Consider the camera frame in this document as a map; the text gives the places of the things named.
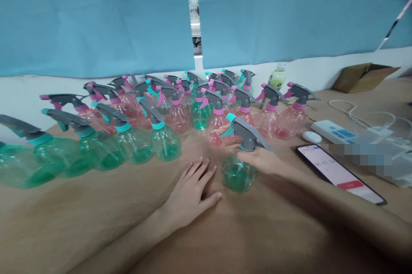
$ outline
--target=table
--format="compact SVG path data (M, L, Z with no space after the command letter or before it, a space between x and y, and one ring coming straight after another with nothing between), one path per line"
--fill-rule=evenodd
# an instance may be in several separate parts
M357 104L362 111L382 110L412 118L412 78L384 81L368 92L316 93L309 104L314 120L329 119L346 128L351 120L330 107L331 99ZM279 109L286 108L281 104ZM55 136L75 138L72 130ZM211 148L204 132L181 136L182 155L164 163L59 178L30 190L0 187L0 272L65 273L160 207L190 160L209 157L218 171L209 183L224 196L190 226L157 245L134 273L376 273L390 262L293 186L260 174L250 191L223 187L220 166L226 154ZM272 140L279 157L315 176L291 150L305 142ZM381 194L384 208L412 223L412 190L401 189L337 157Z

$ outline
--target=blue fabric backdrop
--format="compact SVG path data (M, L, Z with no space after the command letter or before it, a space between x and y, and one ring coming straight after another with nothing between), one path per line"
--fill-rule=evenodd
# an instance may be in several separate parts
M199 0L203 65L210 69L371 52L407 1ZM410 30L410 11L401 22ZM412 45L412 36L400 35L403 31L399 24L388 46Z
M0 0L0 75L194 69L188 0Z

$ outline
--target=white mouse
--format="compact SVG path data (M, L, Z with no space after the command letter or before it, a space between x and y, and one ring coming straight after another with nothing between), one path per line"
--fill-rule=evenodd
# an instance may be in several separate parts
M322 137L315 132L304 132L302 135L303 139L310 143L320 143L322 141Z

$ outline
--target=smartphone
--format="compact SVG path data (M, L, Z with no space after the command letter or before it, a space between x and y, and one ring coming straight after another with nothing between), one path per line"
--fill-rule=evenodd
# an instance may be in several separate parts
M302 145L295 150L323 180L376 205L387 203L378 193L318 145Z

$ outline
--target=white wall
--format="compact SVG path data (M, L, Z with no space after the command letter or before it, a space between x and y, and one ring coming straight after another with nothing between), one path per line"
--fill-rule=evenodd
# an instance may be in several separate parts
M374 62L381 65L400 66L401 69L388 78L412 73L412 47L379 50L373 53L350 54L339 57L315 57L290 62L287 66L287 80L306 86L312 91L325 90L332 87L343 67ZM269 75L276 69L277 63L265 63L259 65L248 65L228 68L236 73L241 68L250 69L257 75L253 77L255 96L260 93L260 84L267 82ZM195 73L204 76L202 58L195 58ZM221 69L210 69L211 72L219 72ZM165 73L153 75L163 77ZM172 75L185 77L183 71L171 72ZM113 78L94 79L97 83L107 84ZM88 79L57 78L43 76L18 76L0 78L0 113L19 118L42 129L48 129L55 122L43 115L42 108L53 108L48 101L40 100L41 94L54 93L76 93L87 95L83 90L83 84ZM65 106L63 110L76 113L71 105ZM0 140L5 143L23 144L13 132L0 125Z

